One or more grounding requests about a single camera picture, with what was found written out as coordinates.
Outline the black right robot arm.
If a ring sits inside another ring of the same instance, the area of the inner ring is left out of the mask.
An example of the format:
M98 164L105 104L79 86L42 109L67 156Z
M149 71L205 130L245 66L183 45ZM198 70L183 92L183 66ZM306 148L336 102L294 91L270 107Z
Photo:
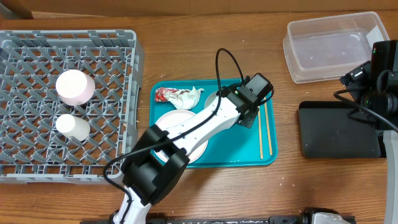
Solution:
M333 96L364 113L355 120L382 131L387 158L387 200L384 223L397 223L397 41L375 42L371 59L340 78L344 90Z

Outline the grey shallow bowl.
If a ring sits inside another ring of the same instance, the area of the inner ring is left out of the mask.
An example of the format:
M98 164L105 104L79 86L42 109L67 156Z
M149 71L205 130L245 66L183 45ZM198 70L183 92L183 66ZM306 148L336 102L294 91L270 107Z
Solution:
M212 94L210 94L209 96L208 96L208 98L206 99L206 101L205 101L205 104L204 104L204 108L207 108L208 106L210 106L211 104L212 104L212 102L215 100L215 98L217 97L217 91L214 91Z

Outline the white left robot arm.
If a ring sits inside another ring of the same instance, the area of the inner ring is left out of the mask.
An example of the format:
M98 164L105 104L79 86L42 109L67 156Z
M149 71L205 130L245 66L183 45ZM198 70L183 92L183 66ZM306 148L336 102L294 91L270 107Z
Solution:
M219 86L215 100L188 120L160 129L152 125L133 149L109 161L104 169L121 161L123 180L105 180L124 192L119 210L110 223L145 223L151 206L176 186L187 168L189 155L219 132L238 124L250 128L261 105L274 95L274 87L261 73L241 77L239 83Z

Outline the cream paper cup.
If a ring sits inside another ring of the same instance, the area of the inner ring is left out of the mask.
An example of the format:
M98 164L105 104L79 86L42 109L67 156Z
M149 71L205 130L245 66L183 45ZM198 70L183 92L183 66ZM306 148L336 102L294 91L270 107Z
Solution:
M55 122L55 127L68 139L74 137L79 141L84 141L90 134L89 123L70 114L59 116Z

